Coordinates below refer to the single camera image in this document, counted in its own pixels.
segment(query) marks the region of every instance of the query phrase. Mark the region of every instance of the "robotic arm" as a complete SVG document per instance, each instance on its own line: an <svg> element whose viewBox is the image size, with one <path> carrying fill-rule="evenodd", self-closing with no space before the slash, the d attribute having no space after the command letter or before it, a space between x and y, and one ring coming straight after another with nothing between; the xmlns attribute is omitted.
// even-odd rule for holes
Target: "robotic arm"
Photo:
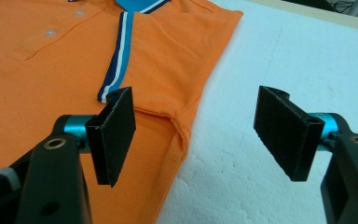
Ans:
<svg viewBox="0 0 358 224"><path fill-rule="evenodd" d="M358 223L358 133L344 118L307 114L288 93L261 86L254 127L292 181L307 180L318 146L331 151L321 186L327 222Z"/></svg>
<svg viewBox="0 0 358 224"><path fill-rule="evenodd" d="M79 152L98 184L113 187L135 131L131 88L113 91L98 116L61 116L51 135L0 170L0 223L91 223Z"/></svg>

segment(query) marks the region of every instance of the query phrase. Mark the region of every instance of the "polo shirt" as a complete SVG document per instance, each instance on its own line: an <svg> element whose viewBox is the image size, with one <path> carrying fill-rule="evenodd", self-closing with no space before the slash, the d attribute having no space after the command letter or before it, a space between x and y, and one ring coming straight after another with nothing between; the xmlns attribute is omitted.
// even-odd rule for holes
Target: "polo shirt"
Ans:
<svg viewBox="0 0 358 224"><path fill-rule="evenodd" d="M157 220L242 15L205 0L146 2L0 1L0 168L59 116L99 114L108 92L132 86L137 130L115 186L97 185L90 155L80 157L95 223Z"/></svg>

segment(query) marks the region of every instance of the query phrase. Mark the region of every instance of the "orange polo shirt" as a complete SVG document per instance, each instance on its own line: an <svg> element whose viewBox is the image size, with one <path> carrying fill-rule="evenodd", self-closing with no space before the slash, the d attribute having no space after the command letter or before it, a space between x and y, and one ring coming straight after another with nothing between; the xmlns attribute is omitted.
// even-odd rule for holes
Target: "orange polo shirt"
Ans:
<svg viewBox="0 0 358 224"><path fill-rule="evenodd" d="M0 168L47 137L60 115L103 109L96 98L123 11L108 0L0 1ZM97 185L90 155L81 156L95 223L156 221L204 83L241 15L205 0L128 14L130 50L115 74L119 86L132 86L137 130L112 189Z"/></svg>

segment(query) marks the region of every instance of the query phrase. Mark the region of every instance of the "shirt button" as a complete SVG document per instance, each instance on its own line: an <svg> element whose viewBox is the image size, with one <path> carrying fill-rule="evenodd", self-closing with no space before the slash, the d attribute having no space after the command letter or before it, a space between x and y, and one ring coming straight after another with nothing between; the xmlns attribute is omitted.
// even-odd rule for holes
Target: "shirt button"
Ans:
<svg viewBox="0 0 358 224"><path fill-rule="evenodd" d="M54 29L50 29L50 30L46 30L46 32L44 33L44 36L47 37L53 37L57 34L57 31Z"/></svg>
<svg viewBox="0 0 358 224"><path fill-rule="evenodd" d="M79 9L75 12L75 15L77 17L84 17L84 16L86 16L86 12L84 10Z"/></svg>

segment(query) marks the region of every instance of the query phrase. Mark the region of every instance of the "white foam surface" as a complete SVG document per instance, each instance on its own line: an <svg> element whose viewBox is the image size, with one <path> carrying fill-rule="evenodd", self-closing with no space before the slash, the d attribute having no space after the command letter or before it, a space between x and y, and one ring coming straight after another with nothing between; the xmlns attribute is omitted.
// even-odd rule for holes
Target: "white foam surface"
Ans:
<svg viewBox="0 0 358 224"><path fill-rule="evenodd" d="M244 16L205 86L190 149L158 223L325 223L331 154L291 182L253 129L259 85L307 112L336 112L358 133L358 30L243 0Z"/></svg>

